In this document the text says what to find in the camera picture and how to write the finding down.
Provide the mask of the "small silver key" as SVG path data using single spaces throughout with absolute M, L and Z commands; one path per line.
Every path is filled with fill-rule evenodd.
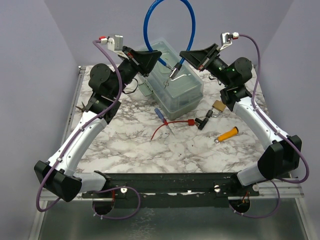
M 166 88 L 166 87 L 168 87 L 168 86 L 169 86 L 170 81 L 171 81 L 171 79 L 170 79 L 170 78 L 168 78 L 167 80 L 165 80 L 165 81 L 163 82 L 164 88 Z

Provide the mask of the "red cable lock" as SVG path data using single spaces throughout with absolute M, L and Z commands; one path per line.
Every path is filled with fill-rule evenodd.
M 153 134 L 152 134 L 152 136 L 151 136 L 149 141 L 151 142 L 153 140 L 153 138 L 155 137 L 157 131 L 160 128 L 162 128 L 164 126 L 168 127 L 170 124 L 177 124 L 177 123 L 186 123 L 189 126 L 194 126 L 196 124 L 194 119 L 169 121 L 169 122 L 167 122 L 167 124 L 163 123 L 162 125 L 160 125 L 158 128 L 155 129 L 155 131 L 153 132 Z

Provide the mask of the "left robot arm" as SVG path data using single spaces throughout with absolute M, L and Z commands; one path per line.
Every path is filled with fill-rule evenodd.
M 102 173 L 76 176 L 78 163 L 92 141 L 116 115 L 121 105 L 119 94 L 136 75 L 147 77 L 162 55 L 159 50 L 135 51 L 127 46 L 122 48 L 122 53 L 123 61 L 114 70 L 104 63 L 92 67 L 88 82 L 92 95 L 82 109 L 79 123 L 52 157 L 39 160 L 34 166 L 43 187 L 65 202 L 81 192 L 94 191 L 101 198 L 110 194 L 111 185 Z

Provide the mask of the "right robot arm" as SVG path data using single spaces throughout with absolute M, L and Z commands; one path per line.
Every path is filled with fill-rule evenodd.
M 249 59 L 239 57 L 228 65 L 220 58 L 216 43 L 201 50 L 181 51 L 179 55 L 198 71 L 209 71 L 224 85 L 221 101 L 247 124 L 263 146 L 264 153 L 256 163 L 233 175 L 230 191 L 234 195 L 241 196 L 249 185 L 278 178 L 299 166 L 302 140 L 271 121 L 246 88 L 246 82 L 253 77 Z

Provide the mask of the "black cylinder lock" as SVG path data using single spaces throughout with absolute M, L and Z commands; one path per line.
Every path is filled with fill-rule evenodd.
M 213 115 L 213 110 L 210 109 L 208 110 L 208 112 L 206 113 L 205 117 L 203 120 L 199 119 L 199 118 L 195 118 L 195 125 L 197 126 L 197 128 L 199 130 L 203 130 L 203 128 L 205 127 L 205 125 L 207 124 L 207 122 L 209 121 L 209 119 L 212 117 Z

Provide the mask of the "clear plastic storage box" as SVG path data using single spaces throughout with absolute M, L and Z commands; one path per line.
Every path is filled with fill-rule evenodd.
M 195 71 L 184 63 L 169 86 L 163 82 L 171 70 L 157 62 L 147 77 L 140 75 L 138 88 L 144 96 L 152 97 L 169 120 L 177 119 L 194 110 L 203 98 L 204 83 Z

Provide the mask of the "brass padlock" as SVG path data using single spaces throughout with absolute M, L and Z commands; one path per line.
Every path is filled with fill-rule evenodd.
M 221 115 L 221 113 L 225 110 L 225 108 L 226 108 L 226 105 L 222 101 L 216 100 L 213 103 L 212 108 L 211 108 L 211 110 L 213 112 L 212 117 L 213 118 L 219 117 Z

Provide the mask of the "blue handled screwdriver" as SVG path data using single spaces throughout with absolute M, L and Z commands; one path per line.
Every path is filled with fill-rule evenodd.
M 162 121 L 162 123 L 168 128 L 168 130 L 172 133 L 172 129 L 169 127 L 169 123 L 167 122 L 167 120 L 165 119 L 164 115 L 161 113 L 161 111 L 158 108 L 154 109 L 155 113 L 157 114 L 157 116 L 159 117 L 159 119 Z

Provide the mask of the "yellow handled pliers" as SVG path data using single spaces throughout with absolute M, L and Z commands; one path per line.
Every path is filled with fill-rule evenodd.
M 76 105 L 75 106 L 78 110 L 80 110 L 82 113 L 86 110 L 86 105 L 84 104 L 84 102 L 81 102 L 81 106 Z

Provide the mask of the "orange handled tool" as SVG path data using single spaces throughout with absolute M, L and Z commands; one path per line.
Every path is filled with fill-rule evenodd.
M 238 133 L 239 133 L 239 129 L 235 126 L 235 127 L 233 127 L 230 131 L 225 132 L 224 134 L 218 136 L 218 137 L 214 140 L 214 142 L 215 142 L 215 143 L 221 143 L 221 142 L 223 142 L 223 141 L 225 141 L 225 140 L 227 140 L 227 139 L 230 139 L 230 138 L 236 136 Z

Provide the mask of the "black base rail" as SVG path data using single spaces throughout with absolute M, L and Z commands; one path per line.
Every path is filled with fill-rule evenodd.
M 241 186 L 235 175 L 227 173 L 108 173 L 103 193 L 87 191 L 101 208 L 115 192 L 116 208 L 227 208 L 229 199 L 240 200 L 259 195 L 252 185 Z

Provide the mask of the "aluminium frame rail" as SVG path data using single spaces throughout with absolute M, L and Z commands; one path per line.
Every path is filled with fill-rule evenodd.
M 255 93 L 245 83 L 251 73 L 239 82 L 224 80 L 222 68 L 211 69 L 223 89 L 221 102 L 238 115 L 254 132 L 264 148 L 256 164 L 236 173 L 113 173 L 100 171 L 76 174 L 76 168 L 85 151 L 96 136 L 110 122 L 109 112 L 116 112 L 120 101 L 115 98 L 109 106 L 95 113 L 85 109 L 77 128 L 47 161 L 38 161 L 34 171 L 40 187 L 56 195 L 59 200 L 72 201 L 78 194 L 93 197 L 95 215 L 107 218 L 106 197 L 124 204 L 129 195 L 122 189 L 133 191 L 138 207 L 197 208 L 230 207 L 244 216 L 249 209 L 249 194 L 258 183 L 283 180 L 283 175 L 295 170 L 304 160 L 302 140 L 287 135 L 260 109 Z

